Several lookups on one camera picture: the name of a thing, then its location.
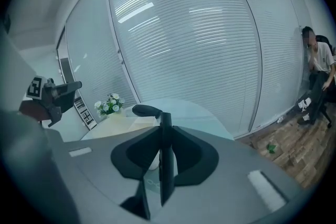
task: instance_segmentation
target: flower bouquet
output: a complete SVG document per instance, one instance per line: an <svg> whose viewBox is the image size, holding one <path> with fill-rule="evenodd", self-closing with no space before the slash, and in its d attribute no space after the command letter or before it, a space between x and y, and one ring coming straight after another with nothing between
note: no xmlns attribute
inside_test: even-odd
<svg viewBox="0 0 336 224"><path fill-rule="evenodd" d="M125 103L124 98L120 98L117 93L108 94L108 100L104 103L98 101L94 104L99 116L105 116L114 112L119 112Z"/></svg>

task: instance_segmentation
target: man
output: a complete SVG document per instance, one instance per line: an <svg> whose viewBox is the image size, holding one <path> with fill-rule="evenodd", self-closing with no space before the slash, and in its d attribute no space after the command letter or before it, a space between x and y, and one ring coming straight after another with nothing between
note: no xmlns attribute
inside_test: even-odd
<svg viewBox="0 0 336 224"><path fill-rule="evenodd" d="M299 119L300 125L310 123L317 116L327 91L335 87L335 64L327 43L317 42L314 31L306 26L302 30L303 43L308 45L308 63L311 72L310 96L298 103L305 115Z"/></svg>

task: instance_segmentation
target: black pants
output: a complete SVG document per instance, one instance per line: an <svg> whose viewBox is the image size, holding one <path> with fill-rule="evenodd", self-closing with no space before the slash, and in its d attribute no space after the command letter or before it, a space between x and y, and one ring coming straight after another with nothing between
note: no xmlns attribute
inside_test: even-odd
<svg viewBox="0 0 336 224"><path fill-rule="evenodd" d="M312 73L309 76L309 89L311 89L310 99L312 101L311 114L309 114L311 120L316 119L327 93L332 91L335 87L335 80L333 79L329 87L325 91L322 90L323 84L328 80L328 78L329 74L322 71Z"/></svg>

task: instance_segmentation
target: office chair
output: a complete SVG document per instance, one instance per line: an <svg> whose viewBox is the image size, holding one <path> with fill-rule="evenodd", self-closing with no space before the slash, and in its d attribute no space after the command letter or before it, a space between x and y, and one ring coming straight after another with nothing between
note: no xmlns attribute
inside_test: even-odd
<svg viewBox="0 0 336 224"><path fill-rule="evenodd" d="M318 42L324 42L327 43L331 54L333 55L333 50L332 50L332 46L329 43L329 40L327 37L325 36L321 36L321 35L316 35L316 41ZM329 117L329 115L327 114L327 106L326 103L336 103L336 87L334 87L333 90L328 90L327 96L325 97L325 99L322 101L322 104L320 105L319 111L322 113L323 116L325 116L325 118L328 120L328 128L331 128L332 126L332 121Z"/></svg>

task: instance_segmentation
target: wooden floor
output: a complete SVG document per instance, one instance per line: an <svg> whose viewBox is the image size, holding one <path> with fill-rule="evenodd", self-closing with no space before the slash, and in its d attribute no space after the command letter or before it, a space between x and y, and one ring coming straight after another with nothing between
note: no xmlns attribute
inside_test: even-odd
<svg viewBox="0 0 336 224"><path fill-rule="evenodd" d="M274 123L238 141L256 149L306 188L322 178L335 149L336 105L328 104L327 113L333 122L330 129L322 115L315 125L299 126L297 119L302 115L292 111L282 123ZM274 154L268 152L268 144L276 145Z"/></svg>

